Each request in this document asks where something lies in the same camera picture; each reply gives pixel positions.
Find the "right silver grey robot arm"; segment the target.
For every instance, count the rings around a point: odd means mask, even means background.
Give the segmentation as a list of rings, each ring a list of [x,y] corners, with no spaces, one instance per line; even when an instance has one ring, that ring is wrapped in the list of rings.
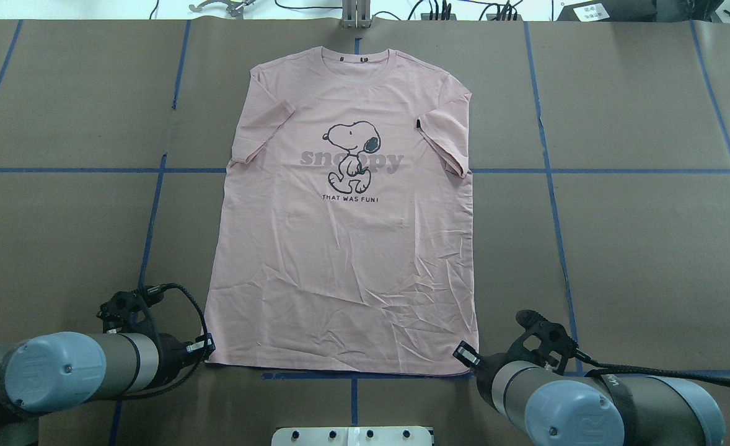
[[[702,387],[730,379],[604,365],[563,325],[521,310],[507,352],[485,356],[466,341],[454,358],[480,396],[535,445],[722,445],[724,415]]]

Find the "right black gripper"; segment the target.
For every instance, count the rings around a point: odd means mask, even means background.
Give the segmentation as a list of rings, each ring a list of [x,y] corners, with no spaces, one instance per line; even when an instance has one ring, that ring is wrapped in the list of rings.
[[[510,362],[521,361],[551,368],[552,372],[563,375],[567,362],[575,358],[579,348],[566,328],[529,308],[516,313],[516,322],[524,332],[512,342],[507,352],[487,356],[477,352],[468,342],[461,341],[453,350],[453,358],[473,372],[499,370]]]

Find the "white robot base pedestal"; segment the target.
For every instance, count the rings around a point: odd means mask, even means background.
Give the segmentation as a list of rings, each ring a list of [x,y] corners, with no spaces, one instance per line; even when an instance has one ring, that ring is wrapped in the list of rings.
[[[424,426],[340,426],[279,428],[271,445],[434,445]]]

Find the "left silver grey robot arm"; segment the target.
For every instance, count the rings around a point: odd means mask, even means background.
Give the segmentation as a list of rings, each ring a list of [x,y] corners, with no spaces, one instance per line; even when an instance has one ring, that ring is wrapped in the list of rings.
[[[201,335],[179,341],[151,314],[167,291],[198,314]],[[178,283],[119,291],[99,307],[101,333],[59,332],[0,344],[0,445],[37,445],[39,419],[93,401],[163,395],[181,386],[215,350],[198,302]]]

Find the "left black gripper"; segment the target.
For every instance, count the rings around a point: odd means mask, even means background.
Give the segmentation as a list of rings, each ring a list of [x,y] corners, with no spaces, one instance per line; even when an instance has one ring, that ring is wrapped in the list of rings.
[[[158,329],[151,308],[163,302],[167,291],[178,290],[192,305],[201,325],[201,335],[194,341],[179,341]],[[168,385],[179,372],[189,367],[191,376],[201,362],[216,349],[208,333],[204,313],[197,300],[183,285],[143,286],[132,291],[118,291],[99,307],[96,317],[105,334],[122,335],[136,354],[135,385]]]

